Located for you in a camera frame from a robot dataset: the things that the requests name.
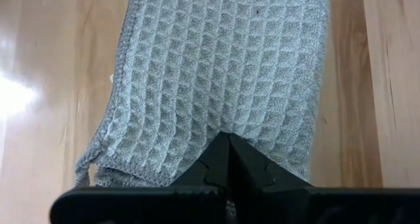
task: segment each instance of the waffle weave texture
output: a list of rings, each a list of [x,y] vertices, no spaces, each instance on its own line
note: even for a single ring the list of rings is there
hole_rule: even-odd
[[[130,0],[76,186],[165,186],[219,133],[308,177],[329,0]]]

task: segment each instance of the gray waffle towel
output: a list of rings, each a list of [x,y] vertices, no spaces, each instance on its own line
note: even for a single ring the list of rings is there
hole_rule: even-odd
[[[130,0],[114,86],[76,186],[169,185],[219,131],[299,177],[308,161],[329,0]]]

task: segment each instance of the hardwood floor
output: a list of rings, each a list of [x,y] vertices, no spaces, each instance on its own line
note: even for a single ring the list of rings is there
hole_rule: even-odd
[[[127,2],[0,0],[0,223],[47,223],[72,187],[108,102]]]
[[[0,223],[47,223],[72,187],[108,102],[127,2],[0,0]],[[420,185],[419,5],[331,0],[314,185]]]

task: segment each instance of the gray fabric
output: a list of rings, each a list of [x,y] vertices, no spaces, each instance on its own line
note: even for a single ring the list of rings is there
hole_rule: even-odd
[[[219,131],[306,178],[328,18],[328,0],[130,0],[76,186],[91,163],[99,185],[168,185]]]

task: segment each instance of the microfiber towel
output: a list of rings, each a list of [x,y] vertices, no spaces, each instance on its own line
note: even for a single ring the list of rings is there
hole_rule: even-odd
[[[324,65],[329,0],[130,0],[112,96],[77,187],[170,185],[220,132],[300,178]]]

